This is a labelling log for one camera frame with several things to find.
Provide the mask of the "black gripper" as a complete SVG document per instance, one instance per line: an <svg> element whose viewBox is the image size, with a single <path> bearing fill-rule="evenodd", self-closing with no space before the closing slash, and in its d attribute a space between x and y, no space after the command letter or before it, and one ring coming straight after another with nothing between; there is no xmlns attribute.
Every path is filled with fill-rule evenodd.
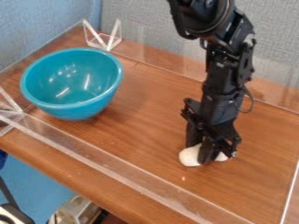
<svg viewBox="0 0 299 224"><path fill-rule="evenodd" d="M228 94L215 94L204 89L200 101L184 99L182 117L187 121L186 146L192 147L200 143L200 165L214 161L220 152L228 158L235 156L240 136L234 128L234 121L242 101L240 90Z"/></svg>

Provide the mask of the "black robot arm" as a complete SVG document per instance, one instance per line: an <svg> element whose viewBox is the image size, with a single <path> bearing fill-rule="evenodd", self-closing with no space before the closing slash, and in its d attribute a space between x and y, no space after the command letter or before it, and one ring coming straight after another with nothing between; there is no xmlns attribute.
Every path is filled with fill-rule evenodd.
<svg viewBox="0 0 299 224"><path fill-rule="evenodd" d="M179 153L183 165L194 167L236 156L242 142L234 122L243 98L251 96L256 46L254 25L235 6L235 0L167 0L179 35L198 39L206 50L207 78L202 98L184 100L182 117L187 121L186 148Z"/></svg>

